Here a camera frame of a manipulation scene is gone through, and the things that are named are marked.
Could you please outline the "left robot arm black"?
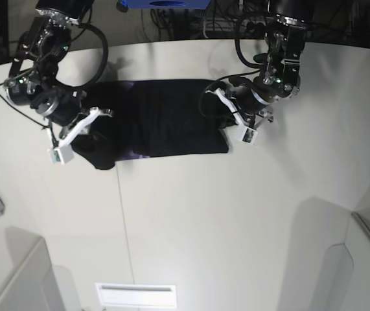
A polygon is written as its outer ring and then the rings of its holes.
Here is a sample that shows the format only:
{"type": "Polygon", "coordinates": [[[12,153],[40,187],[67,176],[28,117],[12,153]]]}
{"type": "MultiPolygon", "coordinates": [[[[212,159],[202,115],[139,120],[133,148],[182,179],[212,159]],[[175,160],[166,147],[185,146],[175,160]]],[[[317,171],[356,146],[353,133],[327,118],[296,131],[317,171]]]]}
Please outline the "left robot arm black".
{"type": "Polygon", "coordinates": [[[199,97],[198,109],[206,119],[231,119],[235,124],[256,130],[264,122],[273,122],[272,105],[299,92],[301,54],[308,26],[313,20],[314,1],[269,1],[267,10],[246,12],[235,22],[234,44],[238,59],[250,73],[228,75],[211,82],[199,97]],[[248,61],[241,49],[242,24],[260,17],[265,53],[248,61]],[[207,94],[215,95],[228,108],[223,114],[208,114],[202,104],[207,94]]]}

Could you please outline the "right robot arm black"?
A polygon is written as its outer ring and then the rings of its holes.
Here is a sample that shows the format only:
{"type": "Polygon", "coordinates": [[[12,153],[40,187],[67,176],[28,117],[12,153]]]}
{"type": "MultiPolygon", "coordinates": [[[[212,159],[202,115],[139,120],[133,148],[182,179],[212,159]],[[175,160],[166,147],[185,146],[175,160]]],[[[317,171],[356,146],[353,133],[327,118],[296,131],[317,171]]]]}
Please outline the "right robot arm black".
{"type": "Polygon", "coordinates": [[[1,99],[17,111],[29,106],[47,119],[41,127],[47,130],[54,149],[69,146],[98,117],[113,116],[110,109],[85,108],[86,91],[101,77],[108,61],[108,41],[104,33],[90,21],[92,1],[38,1],[30,30],[17,46],[8,78],[0,83],[5,90],[1,99]],[[102,45],[102,58],[97,72],[84,84],[70,86],[57,79],[58,64],[69,52],[75,38],[71,27],[90,31],[102,45]]]}

